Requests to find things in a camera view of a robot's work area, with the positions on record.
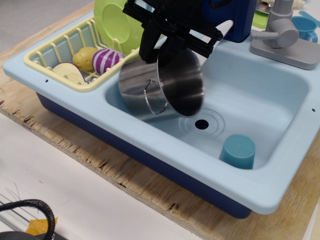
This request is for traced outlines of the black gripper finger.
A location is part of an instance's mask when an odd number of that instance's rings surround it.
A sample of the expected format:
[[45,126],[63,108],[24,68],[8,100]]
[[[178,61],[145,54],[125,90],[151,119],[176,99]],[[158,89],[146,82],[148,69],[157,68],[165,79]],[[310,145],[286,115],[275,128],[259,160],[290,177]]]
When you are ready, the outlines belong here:
[[179,36],[168,36],[159,49],[158,66],[165,67],[181,50],[186,47],[187,41]]
[[151,20],[143,23],[142,27],[144,28],[144,31],[141,37],[139,56],[143,61],[149,63],[152,58],[154,47],[161,36],[161,32]]

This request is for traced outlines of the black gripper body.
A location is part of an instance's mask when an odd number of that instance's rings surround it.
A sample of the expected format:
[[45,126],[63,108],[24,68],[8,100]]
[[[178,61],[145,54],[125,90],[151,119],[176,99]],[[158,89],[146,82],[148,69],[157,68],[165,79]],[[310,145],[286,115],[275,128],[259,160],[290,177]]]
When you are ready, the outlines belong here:
[[123,12],[141,22],[142,28],[143,23],[151,20],[161,35],[185,39],[185,49],[207,58],[214,44],[223,39],[222,32],[202,16],[200,0],[146,0],[145,3],[153,11],[138,5],[135,0],[128,0]]

